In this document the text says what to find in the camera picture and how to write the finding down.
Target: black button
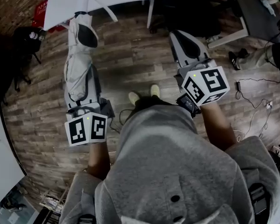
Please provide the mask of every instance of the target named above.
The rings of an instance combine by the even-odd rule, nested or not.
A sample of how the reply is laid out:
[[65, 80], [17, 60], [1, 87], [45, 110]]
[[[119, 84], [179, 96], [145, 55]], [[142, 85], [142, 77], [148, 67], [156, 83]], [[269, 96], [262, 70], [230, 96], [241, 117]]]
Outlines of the black button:
[[171, 201], [174, 202], [174, 203], [177, 202], [177, 201], [179, 201], [179, 199], [180, 199], [180, 197], [177, 196], [177, 195], [171, 197]]
[[176, 217], [176, 218], [174, 218], [173, 219], [173, 222], [177, 222], [177, 221], [179, 221], [180, 219], [182, 219], [183, 217]]

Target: power strip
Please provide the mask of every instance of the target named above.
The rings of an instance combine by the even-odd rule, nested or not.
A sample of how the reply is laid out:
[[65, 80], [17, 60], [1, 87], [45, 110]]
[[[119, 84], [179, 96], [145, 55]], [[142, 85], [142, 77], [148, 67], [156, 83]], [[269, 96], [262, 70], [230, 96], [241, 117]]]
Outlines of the power strip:
[[267, 105], [266, 105], [266, 108], [267, 109], [272, 109], [273, 108], [273, 102], [271, 101], [270, 103], [268, 103]]

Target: electronic device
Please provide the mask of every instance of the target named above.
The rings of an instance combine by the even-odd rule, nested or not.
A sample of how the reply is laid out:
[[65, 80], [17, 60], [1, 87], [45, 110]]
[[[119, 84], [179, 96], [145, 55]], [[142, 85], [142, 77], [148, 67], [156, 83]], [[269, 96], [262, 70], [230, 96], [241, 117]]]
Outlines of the electronic device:
[[[118, 21], [107, 6], [95, 1], [105, 8], [113, 21]], [[64, 97], [68, 107], [65, 128], [70, 146], [106, 141], [108, 118], [115, 116], [110, 101], [100, 97], [101, 86], [91, 59], [91, 51], [98, 46], [98, 36], [91, 26], [92, 16], [87, 8], [88, 0], [78, 0], [77, 12], [68, 30]]]
[[183, 93], [177, 101], [187, 107], [193, 117], [198, 113], [198, 106], [218, 101], [230, 90], [228, 80], [223, 68], [209, 58], [206, 47], [197, 38], [178, 30], [170, 33], [170, 41], [173, 57], [179, 65], [175, 78]]
[[70, 146], [105, 142], [108, 117], [94, 112], [86, 113], [65, 123]]

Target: leg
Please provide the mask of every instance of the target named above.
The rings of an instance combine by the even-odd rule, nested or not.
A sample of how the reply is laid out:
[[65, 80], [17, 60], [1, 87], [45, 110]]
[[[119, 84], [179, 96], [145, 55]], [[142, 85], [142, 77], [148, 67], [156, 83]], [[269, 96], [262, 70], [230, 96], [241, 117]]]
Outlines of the leg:
[[208, 44], [208, 48], [215, 48], [215, 47], [218, 47], [218, 46], [221, 46], [221, 45], [224, 45], [226, 43], [229, 43], [229, 42], [232, 42], [232, 41], [235, 41], [237, 39], [240, 39], [240, 38], [243, 38], [243, 37], [246, 37], [248, 36], [248, 31], [247, 29], [242, 29], [240, 31], [237, 31], [233, 34], [230, 34], [228, 36], [225, 36], [215, 42], [212, 42], [210, 44]]
[[37, 57], [36, 53], [33, 53], [34, 57], [36, 58], [36, 60], [38, 61], [39, 64], [41, 64], [41, 61], [39, 60], [39, 58]]
[[129, 117], [126, 119], [128, 120], [132, 117], [135, 113], [148, 109], [154, 105], [172, 105], [168, 102], [161, 100], [160, 97], [160, 89], [159, 86], [154, 84], [150, 88], [150, 97], [140, 97], [135, 92], [129, 93], [129, 99], [131, 103], [135, 105], [135, 109], [130, 113]]
[[252, 54], [250, 54], [247, 58], [238, 58], [236, 59], [236, 66], [242, 70], [254, 69], [258, 67], [262, 67], [268, 63], [275, 64], [272, 56], [272, 47], [264, 47], [261, 48]]
[[150, 24], [151, 24], [153, 6], [154, 6], [154, 0], [150, 0], [149, 12], [148, 12], [148, 21], [147, 21], [147, 28], [148, 28], [148, 29], [149, 29]]

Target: black shoe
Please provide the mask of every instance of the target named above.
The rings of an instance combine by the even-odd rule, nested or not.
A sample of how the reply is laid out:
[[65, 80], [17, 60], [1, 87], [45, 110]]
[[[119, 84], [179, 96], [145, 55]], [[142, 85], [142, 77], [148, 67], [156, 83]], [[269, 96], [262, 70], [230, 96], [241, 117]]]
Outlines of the black shoe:
[[238, 58], [247, 58], [247, 56], [249, 55], [249, 53], [247, 52], [247, 50], [245, 48], [242, 48], [240, 50], [240, 52], [238, 53]]
[[239, 66], [237, 65], [237, 56], [233, 52], [229, 52], [229, 60], [231, 64], [233, 65], [235, 70], [240, 70]]

